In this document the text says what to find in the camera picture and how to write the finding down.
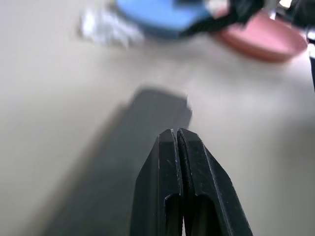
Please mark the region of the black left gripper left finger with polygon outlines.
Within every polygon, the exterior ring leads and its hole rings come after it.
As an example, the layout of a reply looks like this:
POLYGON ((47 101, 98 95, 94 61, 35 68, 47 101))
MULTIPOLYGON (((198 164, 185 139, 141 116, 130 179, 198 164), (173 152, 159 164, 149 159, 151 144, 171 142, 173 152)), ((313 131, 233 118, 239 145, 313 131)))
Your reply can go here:
POLYGON ((155 143, 136 179, 129 234, 180 236, 183 182, 177 141, 167 129, 155 143))

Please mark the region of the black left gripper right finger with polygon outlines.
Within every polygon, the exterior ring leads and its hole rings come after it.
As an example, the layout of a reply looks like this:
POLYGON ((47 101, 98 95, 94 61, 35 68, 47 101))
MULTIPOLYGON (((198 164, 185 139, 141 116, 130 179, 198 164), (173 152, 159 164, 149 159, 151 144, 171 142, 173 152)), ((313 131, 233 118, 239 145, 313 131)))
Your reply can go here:
POLYGON ((232 181, 196 133, 177 132, 188 236, 251 236, 232 181))

